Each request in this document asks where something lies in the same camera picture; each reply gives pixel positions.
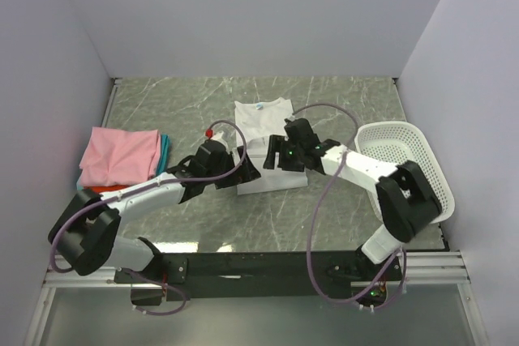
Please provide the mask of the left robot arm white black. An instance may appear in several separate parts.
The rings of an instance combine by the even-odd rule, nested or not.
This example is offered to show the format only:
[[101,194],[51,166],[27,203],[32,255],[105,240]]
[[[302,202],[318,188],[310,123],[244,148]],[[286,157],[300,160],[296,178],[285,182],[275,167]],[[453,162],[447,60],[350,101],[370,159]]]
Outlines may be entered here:
[[161,252],[145,238],[120,237],[125,223],[185,203],[206,186],[225,189],[260,177],[244,146],[230,151],[225,142],[208,139],[195,154],[146,182],[102,194],[78,191],[49,232],[50,254],[60,254],[66,270],[80,276],[112,266],[151,283],[162,272]]

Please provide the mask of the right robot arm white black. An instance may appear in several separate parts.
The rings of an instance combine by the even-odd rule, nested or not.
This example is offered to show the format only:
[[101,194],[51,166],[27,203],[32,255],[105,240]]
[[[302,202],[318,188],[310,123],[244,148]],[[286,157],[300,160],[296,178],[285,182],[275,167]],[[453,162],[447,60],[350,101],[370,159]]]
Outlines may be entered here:
[[361,126],[355,150],[336,140],[320,140],[303,118],[288,121],[284,130],[284,135],[268,138],[265,169],[314,170],[369,192],[382,225],[360,248],[356,271],[363,279],[376,279],[393,252],[427,225],[453,215],[452,191],[416,126],[399,121]]

